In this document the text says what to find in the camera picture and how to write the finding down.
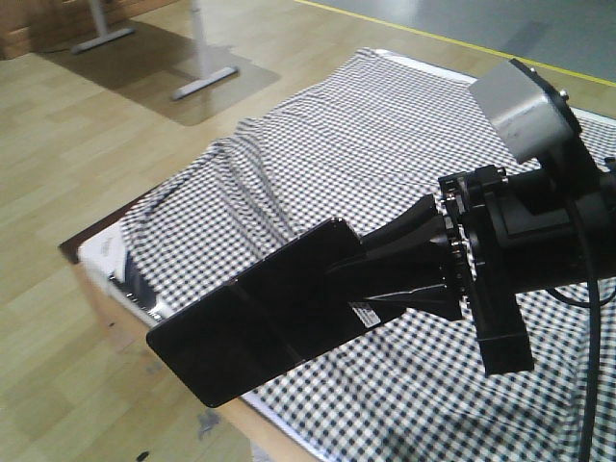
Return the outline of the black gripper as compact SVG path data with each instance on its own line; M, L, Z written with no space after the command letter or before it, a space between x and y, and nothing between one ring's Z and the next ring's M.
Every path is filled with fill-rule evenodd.
M475 324L486 375L534 369L530 340L498 240L498 193L506 171L493 165L439 179L454 274ZM328 267L328 283L348 301L412 308L462 319L446 245L444 217L433 195L361 239L361 251Z

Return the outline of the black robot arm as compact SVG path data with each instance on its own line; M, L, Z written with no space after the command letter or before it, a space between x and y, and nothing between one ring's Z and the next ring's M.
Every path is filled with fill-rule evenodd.
M357 254L326 275L351 301L458 321L469 308L489 375L534 366L516 297L615 273L615 169L580 140L539 156L537 169L495 166L444 176Z

